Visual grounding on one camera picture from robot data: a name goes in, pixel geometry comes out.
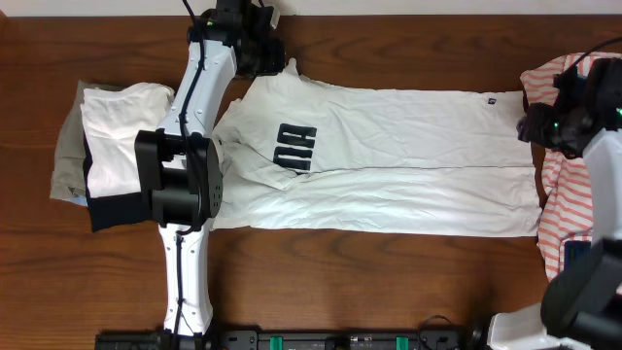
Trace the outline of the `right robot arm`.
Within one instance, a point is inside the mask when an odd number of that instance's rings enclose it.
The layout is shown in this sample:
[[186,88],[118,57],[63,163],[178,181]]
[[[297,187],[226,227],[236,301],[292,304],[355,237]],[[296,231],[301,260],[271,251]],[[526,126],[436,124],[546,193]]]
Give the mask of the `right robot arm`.
[[489,349],[618,349],[621,346],[621,99],[584,98],[548,113],[532,107],[525,141],[584,159],[592,178],[593,241],[548,286],[542,302],[495,315]]

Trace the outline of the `white t-shirt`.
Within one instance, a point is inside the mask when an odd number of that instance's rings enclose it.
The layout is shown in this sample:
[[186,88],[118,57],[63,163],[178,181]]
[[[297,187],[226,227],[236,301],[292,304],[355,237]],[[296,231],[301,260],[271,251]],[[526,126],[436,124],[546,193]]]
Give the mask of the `white t-shirt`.
[[518,91],[348,88],[294,64],[214,130],[216,228],[532,236],[540,216]]

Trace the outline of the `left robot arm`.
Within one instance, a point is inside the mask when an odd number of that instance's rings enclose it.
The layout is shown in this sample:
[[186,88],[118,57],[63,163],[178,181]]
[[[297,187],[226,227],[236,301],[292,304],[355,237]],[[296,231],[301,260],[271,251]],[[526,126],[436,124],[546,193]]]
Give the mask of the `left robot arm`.
[[141,194],[165,250],[164,329],[173,344],[202,341],[213,315],[207,288],[207,242],[221,208],[223,175],[212,131],[235,77],[274,75],[285,66],[272,20],[261,24],[201,21],[189,30],[189,58],[169,112],[134,150]]

